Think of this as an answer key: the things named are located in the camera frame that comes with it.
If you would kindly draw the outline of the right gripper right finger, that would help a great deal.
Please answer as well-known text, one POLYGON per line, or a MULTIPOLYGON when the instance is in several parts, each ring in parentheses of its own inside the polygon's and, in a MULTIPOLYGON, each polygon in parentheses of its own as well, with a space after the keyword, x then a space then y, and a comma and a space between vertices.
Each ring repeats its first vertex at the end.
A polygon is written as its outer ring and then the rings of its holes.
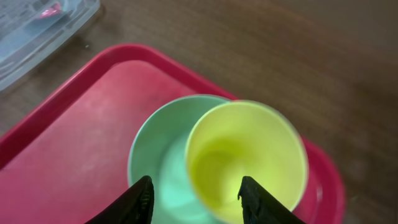
POLYGON ((305 224, 250 176, 244 176, 238 192, 244 224, 305 224))

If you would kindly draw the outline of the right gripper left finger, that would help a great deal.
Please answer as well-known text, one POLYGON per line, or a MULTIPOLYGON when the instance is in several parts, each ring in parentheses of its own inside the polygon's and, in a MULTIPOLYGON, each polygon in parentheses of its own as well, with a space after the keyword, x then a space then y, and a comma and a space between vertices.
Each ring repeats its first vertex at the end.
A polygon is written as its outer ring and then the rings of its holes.
POLYGON ((86 224, 151 224, 153 210, 154 185, 145 175, 86 224))

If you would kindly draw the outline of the yellow plastic cup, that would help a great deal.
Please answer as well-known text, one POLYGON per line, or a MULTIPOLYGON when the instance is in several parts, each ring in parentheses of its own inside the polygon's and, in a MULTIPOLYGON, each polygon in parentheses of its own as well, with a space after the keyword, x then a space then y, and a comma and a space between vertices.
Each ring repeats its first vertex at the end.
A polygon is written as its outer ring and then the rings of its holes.
POLYGON ((236 100, 207 111, 192 128, 185 148, 191 186, 212 215, 242 223, 238 191, 252 177, 289 211, 308 182, 308 157, 297 130, 270 106, 236 100))

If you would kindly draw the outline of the red snack wrapper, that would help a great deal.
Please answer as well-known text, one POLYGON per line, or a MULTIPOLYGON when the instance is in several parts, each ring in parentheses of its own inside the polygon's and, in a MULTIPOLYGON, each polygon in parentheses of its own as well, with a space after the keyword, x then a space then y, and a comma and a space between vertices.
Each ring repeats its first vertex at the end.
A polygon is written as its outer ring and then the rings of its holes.
POLYGON ((44 12, 41 13, 39 16, 40 19, 45 19, 49 18, 52 16, 59 15, 63 12, 62 6, 59 2, 54 3, 52 6, 50 6, 48 9, 46 9, 44 12))

